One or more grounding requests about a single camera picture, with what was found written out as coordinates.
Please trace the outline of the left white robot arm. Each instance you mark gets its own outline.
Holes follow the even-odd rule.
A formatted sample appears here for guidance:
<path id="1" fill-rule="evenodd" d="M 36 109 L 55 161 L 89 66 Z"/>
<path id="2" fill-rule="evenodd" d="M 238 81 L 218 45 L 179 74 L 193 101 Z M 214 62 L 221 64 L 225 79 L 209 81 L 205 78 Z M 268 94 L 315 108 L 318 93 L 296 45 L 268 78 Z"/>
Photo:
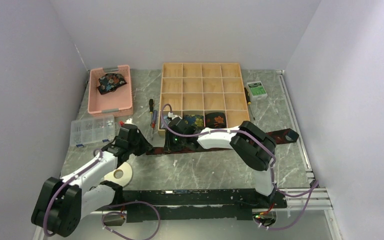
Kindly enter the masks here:
<path id="1" fill-rule="evenodd" d="M 62 178 L 50 177 L 43 183 L 31 223 L 41 227 L 47 237 L 67 237 L 91 212 L 105 206 L 119 209 L 125 202 L 123 186 L 104 176 L 131 155 L 141 156 L 152 148 L 136 125 L 125 123 L 112 141 L 92 152 L 88 163 Z"/>

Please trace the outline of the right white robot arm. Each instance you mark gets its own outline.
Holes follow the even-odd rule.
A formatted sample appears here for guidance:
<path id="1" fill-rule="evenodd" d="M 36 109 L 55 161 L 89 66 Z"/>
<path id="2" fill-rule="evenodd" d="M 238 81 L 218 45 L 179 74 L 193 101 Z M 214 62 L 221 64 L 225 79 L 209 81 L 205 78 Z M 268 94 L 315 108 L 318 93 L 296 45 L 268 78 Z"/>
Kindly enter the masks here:
<path id="1" fill-rule="evenodd" d="M 210 150 L 230 149 L 254 170 L 255 200 L 267 208 L 275 201 L 274 166 L 276 163 L 276 141 L 250 121 L 230 128 L 197 128 L 188 125 L 180 117 L 165 123 L 170 147 L 181 149 Z"/>

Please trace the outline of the dark red floral tie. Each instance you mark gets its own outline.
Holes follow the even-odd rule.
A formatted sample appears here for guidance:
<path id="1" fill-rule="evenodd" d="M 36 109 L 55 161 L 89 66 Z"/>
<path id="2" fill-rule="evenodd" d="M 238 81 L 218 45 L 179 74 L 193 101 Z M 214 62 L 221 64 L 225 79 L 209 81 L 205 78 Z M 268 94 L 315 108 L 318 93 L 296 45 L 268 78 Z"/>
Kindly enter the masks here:
<path id="1" fill-rule="evenodd" d="M 296 143 L 300 137 L 300 134 L 291 128 L 281 129 L 276 131 L 267 132 L 267 134 L 275 140 L 277 145 Z M 197 150 L 190 150 L 189 148 L 183 148 L 179 151 L 165 150 L 164 147 L 153 147 L 152 150 L 147 151 L 147 156 L 151 155 L 171 155 L 171 154 L 188 154 L 188 153 L 202 153 L 212 151 L 224 151 L 228 148 L 199 148 Z"/>

